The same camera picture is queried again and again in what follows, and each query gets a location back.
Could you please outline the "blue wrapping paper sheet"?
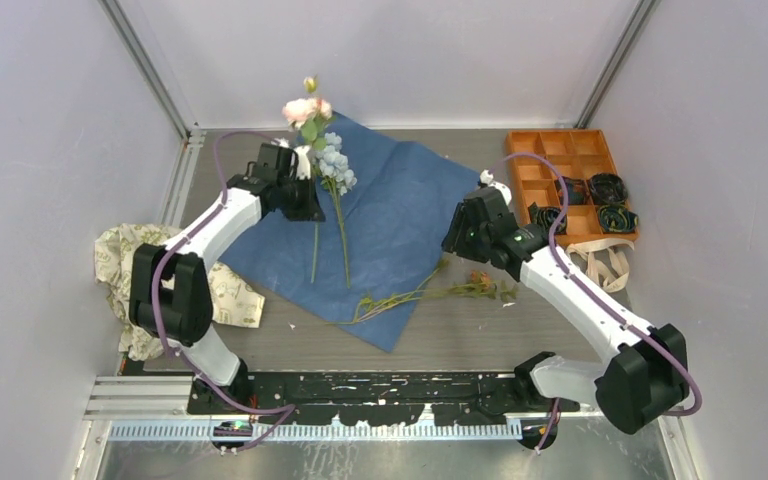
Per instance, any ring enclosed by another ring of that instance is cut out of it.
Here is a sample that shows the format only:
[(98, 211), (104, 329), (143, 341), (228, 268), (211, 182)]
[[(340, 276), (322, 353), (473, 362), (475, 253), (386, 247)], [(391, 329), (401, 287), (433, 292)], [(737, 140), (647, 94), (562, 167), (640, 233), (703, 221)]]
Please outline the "blue wrapping paper sheet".
[(341, 198), (344, 223), (337, 223), (332, 198), (319, 188), (325, 222), (290, 222), (270, 213), (220, 260), (245, 280), (390, 352), (414, 304), (359, 323), (356, 306), (366, 295), (382, 299), (419, 286), (437, 265), (455, 208), (479, 174), (342, 114), (329, 129), (341, 137), (358, 179)]

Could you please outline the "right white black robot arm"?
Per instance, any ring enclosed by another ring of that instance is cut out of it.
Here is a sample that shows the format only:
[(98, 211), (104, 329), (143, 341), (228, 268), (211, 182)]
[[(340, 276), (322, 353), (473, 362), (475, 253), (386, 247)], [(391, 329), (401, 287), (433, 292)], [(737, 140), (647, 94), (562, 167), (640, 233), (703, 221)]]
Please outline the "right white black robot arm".
[(548, 301), (597, 353), (596, 362), (542, 352), (515, 374), (518, 403), (537, 411), (562, 399), (598, 408), (617, 430), (633, 435), (673, 414), (693, 394), (684, 335), (655, 327), (623, 308), (566, 255), (547, 231), (521, 226), (498, 184), (467, 194), (442, 242), (447, 253), (507, 272)]

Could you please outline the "orange rose stem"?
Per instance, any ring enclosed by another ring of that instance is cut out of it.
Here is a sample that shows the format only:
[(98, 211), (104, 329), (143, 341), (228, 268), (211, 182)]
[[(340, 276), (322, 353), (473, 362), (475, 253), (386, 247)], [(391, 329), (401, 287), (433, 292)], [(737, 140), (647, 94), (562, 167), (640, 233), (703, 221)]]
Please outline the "orange rose stem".
[(365, 323), (374, 317), (391, 311), (396, 307), (417, 303), (423, 299), (442, 299), (445, 297), (463, 297), (501, 301), (503, 305), (513, 304), (517, 299), (519, 287), (508, 284), (505, 280), (494, 279), (484, 270), (471, 270), (463, 280), (450, 285), (434, 286), (432, 282), (448, 269), (448, 260), (439, 260), (432, 272), (412, 290), (393, 293), (386, 297), (374, 297), (367, 293), (357, 303), (350, 320), (338, 321), (336, 325), (353, 326)]

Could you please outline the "blue hydrangea stem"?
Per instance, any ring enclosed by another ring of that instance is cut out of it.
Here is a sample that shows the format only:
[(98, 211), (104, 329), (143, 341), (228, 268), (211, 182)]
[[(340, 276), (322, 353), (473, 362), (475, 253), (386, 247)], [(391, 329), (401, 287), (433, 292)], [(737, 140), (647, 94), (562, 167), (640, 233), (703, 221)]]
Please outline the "blue hydrangea stem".
[(334, 207), (342, 249), (345, 285), (350, 288), (351, 271), (342, 198), (355, 187), (358, 179), (349, 166), (348, 156), (342, 152), (343, 142), (340, 135), (328, 132), (317, 141), (322, 149), (318, 149), (315, 154), (316, 172), (321, 186), (330, 196)]

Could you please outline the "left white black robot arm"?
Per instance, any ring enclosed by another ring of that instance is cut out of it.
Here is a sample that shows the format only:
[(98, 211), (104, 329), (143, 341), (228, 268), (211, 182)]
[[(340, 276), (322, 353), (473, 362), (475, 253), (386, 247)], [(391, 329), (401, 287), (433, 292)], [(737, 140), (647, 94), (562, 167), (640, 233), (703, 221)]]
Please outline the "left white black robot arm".
[(229, 413), (248, 406), (253, 387), (247, 365), (214, 327), (208, 273), (240, 235), (274, 211), (289, 221), (324, 221), (310, 154), (308, 145), (262, 144), (195, 221), (161, 245), (140, 245), (132, 257), (130, 322), (182, 358)]

